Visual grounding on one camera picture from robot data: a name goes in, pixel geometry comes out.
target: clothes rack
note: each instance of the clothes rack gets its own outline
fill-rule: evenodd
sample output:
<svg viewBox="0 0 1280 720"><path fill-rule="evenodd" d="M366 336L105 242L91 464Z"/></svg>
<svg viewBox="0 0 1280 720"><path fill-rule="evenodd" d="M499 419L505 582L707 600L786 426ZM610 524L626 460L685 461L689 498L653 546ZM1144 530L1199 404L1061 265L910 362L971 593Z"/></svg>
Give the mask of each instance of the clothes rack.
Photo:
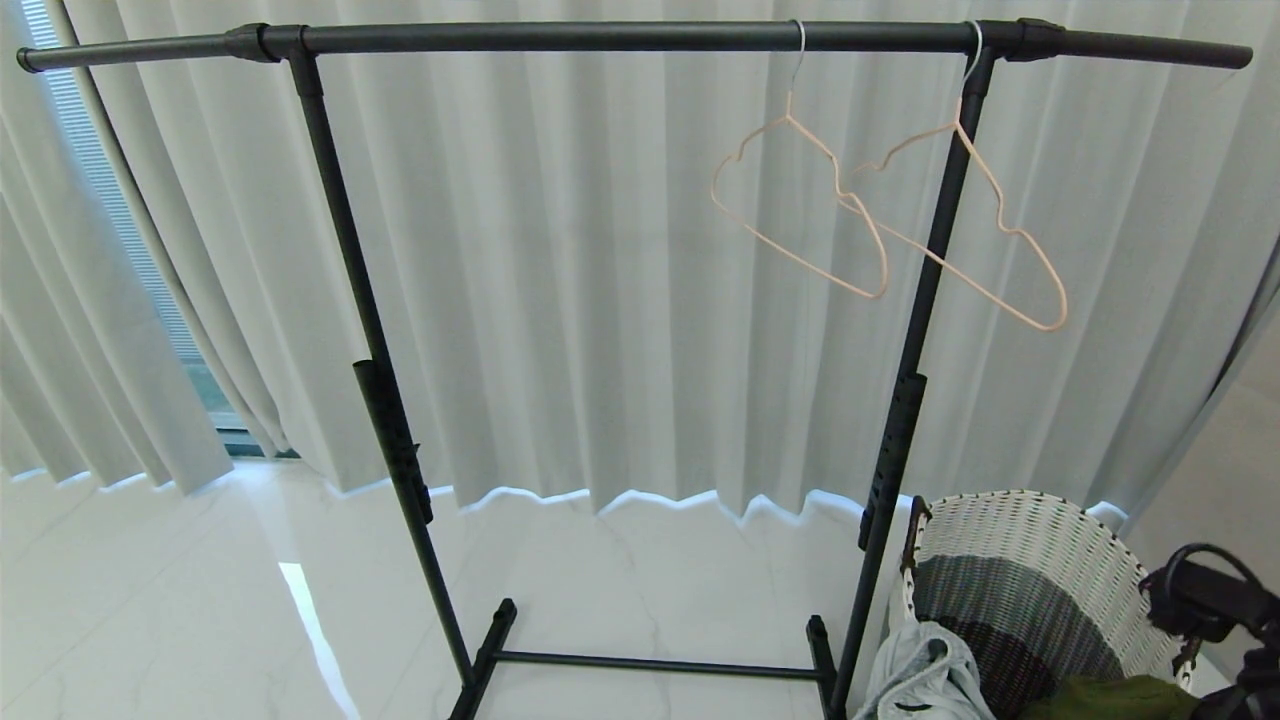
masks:
<svg viewBox="0 0 1280 720"><path fill-rule="evenodd" d="M963 88L960 126L977 135L983 100L997 60L1033 61L1053 56L1110 58L1183 65L1238 69L1253 56L1249 47L1190 40L1070 31L1039 19L978 20L982 47L972 23L804 23L808 51L840 53L947 53L965 55L972 72ZM431 501L417 462L404 405L396 382L387 337L374 300L374 288L360 249L355 217L347 196L333 131L325 110L316 58L357 53L439 51L794 51L799 49L795 22L513 22L375 24L344 27L247 24L225 33L99 45L18 50L23 69L38 73L54 68L143 63L196 58L239 58L257 63L285 61L293 76L306 119L316 167L324 186L338 245L351 281L360 322L369 343L369 359L353 365L396 495L417 551L426 584L439 615L461 692L452 720L476 716L485 688L498 662L532 662L701 673L806 680L818 685L826 720L845 720L856 655L867 630L876 580L884 555L893 506L902 484L915 423L924 398L925 377L920 354L937 296L941 268L923 260L908 323L896 386L881 445L879 460L863 512L858 544L864 551L858 592L840 665L836 666L822 618L809 619L805 633L813 667L768 667L675 660L640 660L513 651L504 647L516 620L516 605L504 598L493 616L484 642L472 659L458 626L428 524ZM969 155L952 137L942 184L929 229L928 247L946 256L964 187Z"/></svg>

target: white marble floor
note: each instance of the white marble floor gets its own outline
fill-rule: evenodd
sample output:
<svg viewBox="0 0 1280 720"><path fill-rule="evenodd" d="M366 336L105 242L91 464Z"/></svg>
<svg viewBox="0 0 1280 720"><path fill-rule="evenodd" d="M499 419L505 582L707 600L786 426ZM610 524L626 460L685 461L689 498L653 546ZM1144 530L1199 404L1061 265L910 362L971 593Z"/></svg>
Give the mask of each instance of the white marble floor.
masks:
<svg viewBox="0 0 1280 720"><path fill-rule="evenodd" d="M385 483L338 497L300 462L257 461L186 498L146 480L0 484L5 720L448 716L457 676ZM799 518L759 505L742 521L710 497L599 516L585 496L434 503L471 652L509 596L513 650L806 667L817 612L838 656L861 557L847 501L813 495ZM480 717L820 710L808 683L508 665Z"/></svg>

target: white woven section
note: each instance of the white woven section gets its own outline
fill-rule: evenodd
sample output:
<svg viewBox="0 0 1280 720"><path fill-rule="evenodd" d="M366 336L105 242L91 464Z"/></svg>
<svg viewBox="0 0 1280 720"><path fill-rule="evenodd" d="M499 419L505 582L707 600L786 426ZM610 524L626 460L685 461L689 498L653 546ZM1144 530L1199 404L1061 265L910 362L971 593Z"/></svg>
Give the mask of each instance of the white woven section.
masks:
<svg viewBox="0 0 1280 720"><path fill-rule="evenodd" d="M1102 523L1062 498L1032 491L1000 491L940 500L920 518L915 561L934 556L1002 557L1032 568L1069 593L1098 626L1126 676L1171 678L1179 639L1147 620L1138 591L1147 575L1138 559ZM914 578L904 571L904 603L914 616ZM1194 660L1176 673L1184 689Z"/></svg>

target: gray woven section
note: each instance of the gray woven section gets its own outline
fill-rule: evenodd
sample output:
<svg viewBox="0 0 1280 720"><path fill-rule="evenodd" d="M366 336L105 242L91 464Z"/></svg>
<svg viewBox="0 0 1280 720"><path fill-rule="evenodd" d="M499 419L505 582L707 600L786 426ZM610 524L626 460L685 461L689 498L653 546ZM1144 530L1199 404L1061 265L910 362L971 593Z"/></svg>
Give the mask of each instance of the gray woven section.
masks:
<svg viewBox="0 0 1280 720"><path fill-rule="evenodd" d="M1120 659L1071 596L1041 573L1010 560L931 557L915 569L914 600L919 620L936 620L970 644L983 673L984 696L988 688L1015 680L998 657L1007 655L1011 646L1034 659L1030 666L1039 667L1039 674L1051 675L1018 678L1015 684L1027 691L1041 688L1030 694L1056 688L1069 675L1124 678ZM1023 673L1030 666L1024 666Z"/></svg>

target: clothes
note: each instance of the clothes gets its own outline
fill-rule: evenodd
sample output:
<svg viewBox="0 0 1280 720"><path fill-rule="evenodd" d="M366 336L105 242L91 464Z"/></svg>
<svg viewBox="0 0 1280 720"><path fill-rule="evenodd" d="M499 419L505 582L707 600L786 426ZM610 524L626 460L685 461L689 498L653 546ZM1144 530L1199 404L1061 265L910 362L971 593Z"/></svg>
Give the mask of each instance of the clothes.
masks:
<svg viewBox="0 0 1280 720"><path fill-rule="evenodd" d="M876 653L854 720L995 720L969 646L937 623L908 623Z"/></svg>
<svg viewBox="0 0 1280 720"><path fill-rule="evenodd" d="M1197 697L1148 675L1068 678L1057 694L1027 706L1018 720L1188 720L1197 705Z"/></svg>

